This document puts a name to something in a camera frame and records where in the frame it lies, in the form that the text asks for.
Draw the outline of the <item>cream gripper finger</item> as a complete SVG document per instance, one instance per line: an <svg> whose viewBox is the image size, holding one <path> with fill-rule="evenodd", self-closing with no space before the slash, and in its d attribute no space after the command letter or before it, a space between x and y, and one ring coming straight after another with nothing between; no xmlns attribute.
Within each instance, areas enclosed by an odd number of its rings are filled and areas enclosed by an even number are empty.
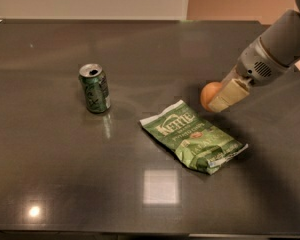
<svg viewBox="0 0 300 240"><path fill-rule="evenodd" d="M250 94L249 86L240 79L231 79L222 84L222 88L208 103L213 112L221 112L238 103Z"/></svg>
<svg viewBox="0 0 300 240"><path fill-rule="evenodd" d="M234 66L230 72L224 77L221 81L223 88L236 88L237 83L236 81L239 79L240 75L237 72L237 67Z"/></svg>

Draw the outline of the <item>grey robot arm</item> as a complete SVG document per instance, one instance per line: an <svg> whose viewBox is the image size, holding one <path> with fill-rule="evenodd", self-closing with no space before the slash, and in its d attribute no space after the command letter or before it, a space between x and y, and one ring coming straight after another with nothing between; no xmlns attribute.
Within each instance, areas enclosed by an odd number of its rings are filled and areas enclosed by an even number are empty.
<svg viewBox="0 0 300 240"><path fill-rule="evenodd" d="M250 88L272 83L300 61L300 0L298 11L286 11L239 56L221 82L201 91L202 106L221 112L250 94Z"/></svg>

